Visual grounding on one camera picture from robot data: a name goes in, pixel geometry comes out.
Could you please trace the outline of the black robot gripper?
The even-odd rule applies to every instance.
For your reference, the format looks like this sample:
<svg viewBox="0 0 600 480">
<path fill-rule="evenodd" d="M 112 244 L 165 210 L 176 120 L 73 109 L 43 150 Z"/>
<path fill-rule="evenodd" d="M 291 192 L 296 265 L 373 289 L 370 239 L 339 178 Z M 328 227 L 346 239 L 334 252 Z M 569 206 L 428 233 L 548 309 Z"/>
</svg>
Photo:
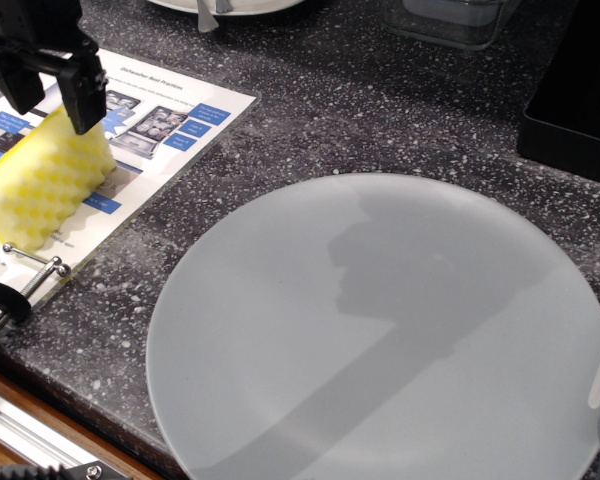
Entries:
<svg viewBox="0 0 600 480">
<path fill-rule="evenodd" d="M 44 98 L 37 72 L 57 75 L 77 135 L 106 115 L 107 78 L 97 43 L 80 27 L 78 1 L 0 1 L 0 91 L 20 114 Z"/>
</svg>

